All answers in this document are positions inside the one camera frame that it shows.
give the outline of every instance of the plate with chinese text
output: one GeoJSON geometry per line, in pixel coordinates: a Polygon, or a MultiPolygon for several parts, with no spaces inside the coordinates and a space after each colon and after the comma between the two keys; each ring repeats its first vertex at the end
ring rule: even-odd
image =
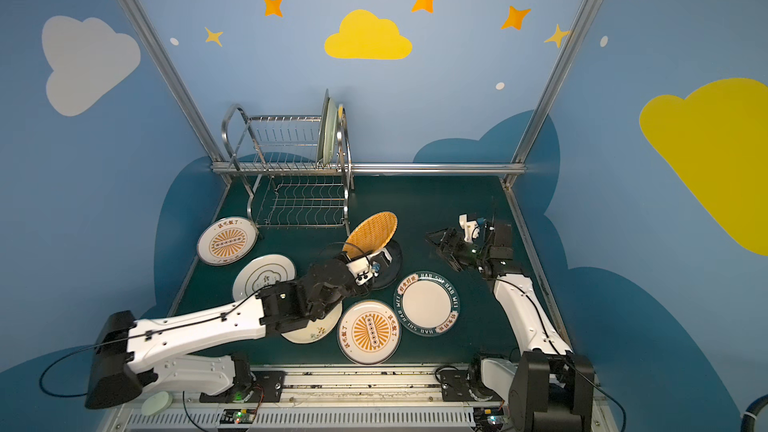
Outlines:
{"type": "Polygon", "coordinates": [[[403,327],[424,337],[449,330],[458,319],[456,288],[445,277],[422,271],[404,278],[395,290],[395,313],[403,327]]]}
{"type": "Polygon", "coordinates": [[[296,278],[296,267],[285,255],[268,254],[243,267],[232,285],[232,298],[241,301],[255,291],[278,282],[296,278]]]}
{"type": "Polygon", "coordinates": [[[384,302],[358,302],[341,317],[339,346],[358,364],[380,364],[397,350],[400,330],[395,312],[384,302]]]}
{"type": "Polygon", "coordinates": [[[250,252],[257,235],[256,226],[247,218],[222,218],[200,236],[197,254],[206,264],[231,264],[250,252]]]}

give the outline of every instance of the white cloud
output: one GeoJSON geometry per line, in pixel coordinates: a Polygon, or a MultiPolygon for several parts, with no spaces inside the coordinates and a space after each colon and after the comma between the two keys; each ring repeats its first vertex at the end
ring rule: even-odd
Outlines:
{"type": "Polygon", "coordinates": [[[63,116],[85,112],[139,65],[133,37],[116,34],[91,17],[83,22],[54,16],[43,26],[43,52],[53,73],[45,84],[48,100],[63,116]]]}

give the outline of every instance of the green table surface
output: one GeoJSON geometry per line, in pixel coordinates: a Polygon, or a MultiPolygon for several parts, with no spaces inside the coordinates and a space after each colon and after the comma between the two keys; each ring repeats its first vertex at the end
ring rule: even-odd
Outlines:
{"type": "MultiPolygon", "coordinates": [[[[436,272],[456,287],[460,315],[444,334],[421,337],[407,329],[388,364],[465,363],[475,352],[509,355],[516,347],[512,328],[504,310],[491,293],[488,283],[476,272],[454,272],[427,243],[424,235],[446,227],[457,227],[458,216],[476,212],[480,217],[514,222],[496,177],[355,177],[350,195],[350,225],[354,228],[369,216],[394,212],[398,217],[395,240],[402,246],[403,267],[398,280],[389,287],[370,293],[367,298],[344,301],[351,304],[368,298],[390,307],[395,289],[411,272],[436,272]]],[[[245,216],[247,193],[239,181],[230,188],[218,218],[245,216]]],[[[514,262],[530,272],[531,265],[522,241],[514,231],[514,262]]],[[[239,261],[213,266],[198,261],[176,314],[187,314],[232,302],[232,284],[238,272],[251,260],[264,254],[283,254],[296,265],[296,274],[306,273],[319,258],[338,253],[343,228],[261,228],[254,248],[239,261]]],[[[237,341],[202,350],[198,354],[215,357],[245,352],[252,364],[350,364],[340,350],[336,329],[313,344],[294,344],[281,336],[237,341]]]]}

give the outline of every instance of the dish rack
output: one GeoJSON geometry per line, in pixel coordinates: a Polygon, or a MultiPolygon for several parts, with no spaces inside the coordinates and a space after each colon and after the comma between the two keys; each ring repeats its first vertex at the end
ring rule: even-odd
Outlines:
{"type": "Polygon", "coordinates": [[[221,123],[221,137],[230,158],[226,173],[240,177],[249,196],[246,214],[257,227],[344,227],[350,234],[355,183],[346,111],[328,90],[319,116],[249,116],[235,104],[221,123]],[[236,113],[244,128],[232,142],[236,113]]]}

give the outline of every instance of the yellow cloud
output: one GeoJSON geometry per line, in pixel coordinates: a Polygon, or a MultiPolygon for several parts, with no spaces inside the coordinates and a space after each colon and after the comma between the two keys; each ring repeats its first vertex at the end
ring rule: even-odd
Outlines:
{"type": "Polygon", "coordinates": [[[768,86],[724,79],[658,96],[640,128],[728,235],[768,255],[768,86]]]}
{"type": "Polygon", "coordinates": [[[408,57],[413,45],[397,24],[368,10],[354,10],[341,21],[339,33],[326,39],[326,53],[337,59],[396,60],[408,57]]]}

